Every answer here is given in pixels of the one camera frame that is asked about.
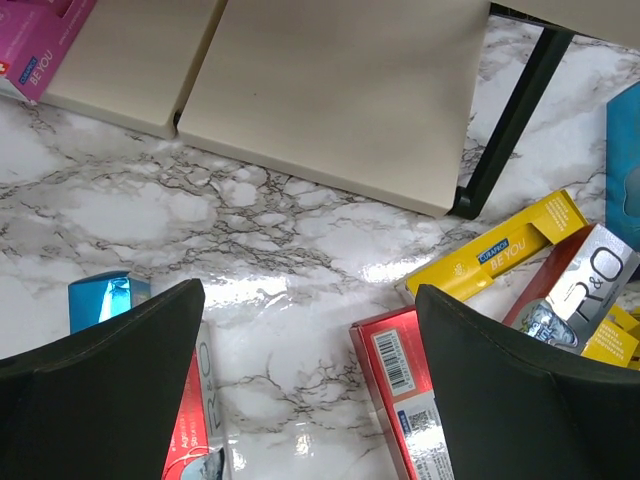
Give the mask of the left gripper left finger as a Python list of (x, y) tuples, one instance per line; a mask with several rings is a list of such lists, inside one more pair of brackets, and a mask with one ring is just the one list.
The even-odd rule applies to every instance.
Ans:
[(158, 479), (205, 294), (183, 281), (1, 362), (4, 479)]

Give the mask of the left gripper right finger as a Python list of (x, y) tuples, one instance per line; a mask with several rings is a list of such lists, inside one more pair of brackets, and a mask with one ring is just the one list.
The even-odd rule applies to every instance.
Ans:
[(432, 285), (415, 306), (455, 478), (638, 478), (638, 372), (542, 343)]

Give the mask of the pink toothpaste box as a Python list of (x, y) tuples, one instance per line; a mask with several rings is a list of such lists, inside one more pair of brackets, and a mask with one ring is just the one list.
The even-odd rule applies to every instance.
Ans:
[(95, 4), (94, 0), (3, 0), (1, 94), (38, 102)]

